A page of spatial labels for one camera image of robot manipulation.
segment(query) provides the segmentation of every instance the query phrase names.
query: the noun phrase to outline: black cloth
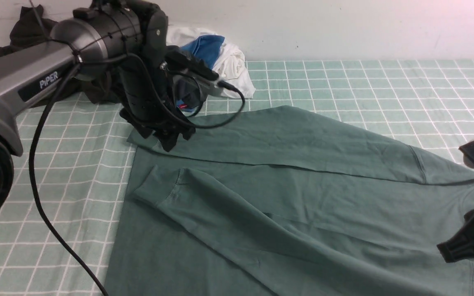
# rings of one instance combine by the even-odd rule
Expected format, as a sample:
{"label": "black cloth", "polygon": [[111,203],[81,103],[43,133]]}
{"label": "black cloth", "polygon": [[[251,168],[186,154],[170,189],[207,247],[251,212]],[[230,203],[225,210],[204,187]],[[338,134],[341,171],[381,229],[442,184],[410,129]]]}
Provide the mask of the black cloth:
{"label": "black cloth", "polygon": [[[43,18],[44,8],[41,5],[36,6],[36,10],[41,17],[41,21],[47,33],[50,33],[57,22],[52,19]],[[22,49],[27,49],[46,41],[41,26],[38,24],[36,15],[31,7],[21,7],[19,21],[15,24],[10,33],[11,43],[8,46],[0,47],[0,57],[7,56]],[[123,88],[119,91],[109,91],[109,88],[118,84],[120,79],[117,75],[107,73],[92,82],[82,82],[77,79],[69,81],[60,99],[66,99],[76,92],[85,92],[92,103],[101,101],[119,102],[118,96],[124,95]],[[45,105],[50,97],[39,102],[37,105]]]}

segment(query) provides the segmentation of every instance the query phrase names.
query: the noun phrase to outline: green shirt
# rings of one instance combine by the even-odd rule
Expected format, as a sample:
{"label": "green shirt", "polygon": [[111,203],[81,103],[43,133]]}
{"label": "green shirt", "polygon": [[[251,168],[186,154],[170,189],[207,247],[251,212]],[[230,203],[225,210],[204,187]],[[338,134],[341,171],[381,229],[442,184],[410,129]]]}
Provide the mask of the green shirt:
{"label": "green shirt", "polygon": [[474,260],[436,248],[474,208],[474,171],[293,107],[170,153],[129,141],[111,295],[474,295]]}

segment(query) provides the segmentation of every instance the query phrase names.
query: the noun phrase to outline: fabric fold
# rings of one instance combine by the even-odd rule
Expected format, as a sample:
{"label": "fabric fold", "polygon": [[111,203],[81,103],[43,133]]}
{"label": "fabric fold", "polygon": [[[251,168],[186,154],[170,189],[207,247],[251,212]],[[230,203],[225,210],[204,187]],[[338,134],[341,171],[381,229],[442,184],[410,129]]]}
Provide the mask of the fabric fold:
{"label": "fabric fold", "polygon": [[[158,180],[173,183],[175,177],[173,188],[162,194],[166,198],[154,199],[152,189],[160,183]],[[424,260],[415,264],[414,260],[428,251],[382,247],[263,213],[200,171],[152,170],[134,196],[163,212],[278,295],[416,296],[455,294],[469,288],[467,264],[440,264],[436,254],[430,254],[431,263]],[[407,262],[409,271],[395,272],[388,266],[398,258]],[[424,268],[437,270],[440,276],[459,273],[462,283],[440,290],[435,285],[440,278],[430,278],[423,273]]]}
{"label": "fabric fold", "polygon": [[[221,114],[193,118],[192,121],[211,125],[229,116]],[[155,139],[143,139],[138,133],[132,133],[128,141],[159,154],[212,162],[281,165],[418,184],[474,179],[473,171],[425,150],[411,149],[399,141],[364,129],[345,127],[346,124],[337,120],[282,106],[246,112],[227,126],[197,131],[189,141],[179,139],[171,152],[165,152]],[[348,165],[344,165],[345,155],[350,158]],[[431,176],[431,171],[438,172],[439,169],[448,173]]]}

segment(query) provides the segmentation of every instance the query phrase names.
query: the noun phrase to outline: blue cloth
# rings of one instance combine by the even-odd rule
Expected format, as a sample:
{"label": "blue cloth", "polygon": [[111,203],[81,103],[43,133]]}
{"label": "blue cloth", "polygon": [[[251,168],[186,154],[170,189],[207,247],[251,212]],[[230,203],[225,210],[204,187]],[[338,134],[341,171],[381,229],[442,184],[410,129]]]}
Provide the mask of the blue cloth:
{"label": "blue cloth", "polygon": [[206,62],[206,65],[213,69],[215,62],[218,59],[218,55],[221,51],[224,37],[218,35],[204,35],[197,38],[182,47],[182,49],[189,51],[196,58]]}

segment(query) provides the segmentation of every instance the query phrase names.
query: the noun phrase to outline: robotic arm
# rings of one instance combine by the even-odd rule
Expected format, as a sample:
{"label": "robotic arm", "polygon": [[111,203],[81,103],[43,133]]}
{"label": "robotic arm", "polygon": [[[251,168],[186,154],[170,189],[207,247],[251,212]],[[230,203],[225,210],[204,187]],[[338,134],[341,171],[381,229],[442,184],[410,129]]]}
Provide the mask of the robotic arm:
{"label": "robotic arm", "polygon": [[195,77],[212,95],[232,86],[202,61],[166,47],[166,32],[167,16],[156,4],[96,0],[58,23],[49,41],[0,58],[0,207],[13,182],[11,155],[23,154],[15,118],[64,79],[91,81],[117,67],[127,97],[120,114],[141,135],[154,135],[171,150],[179,135],[188,140],[195,133],[197,126],[175,107],[176,75]]}

